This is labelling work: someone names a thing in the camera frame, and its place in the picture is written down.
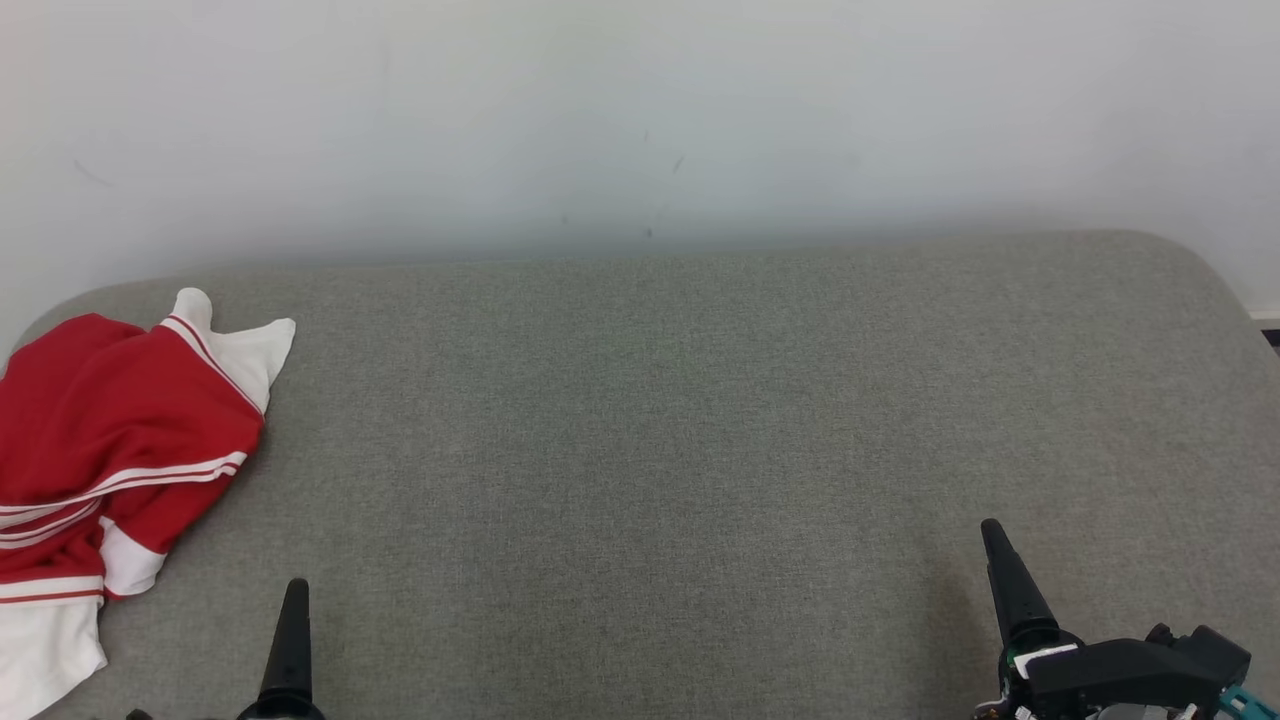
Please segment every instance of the couch cushion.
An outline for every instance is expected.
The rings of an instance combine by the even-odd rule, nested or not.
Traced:
[[[246,270],[32,332],[184,284],[293,352],[49,717],[233,716],[294,575],[330,717],[961,717],[987,516],[1065,628],[1210,624],[1280,701],[1280,363],[1162,240]]]

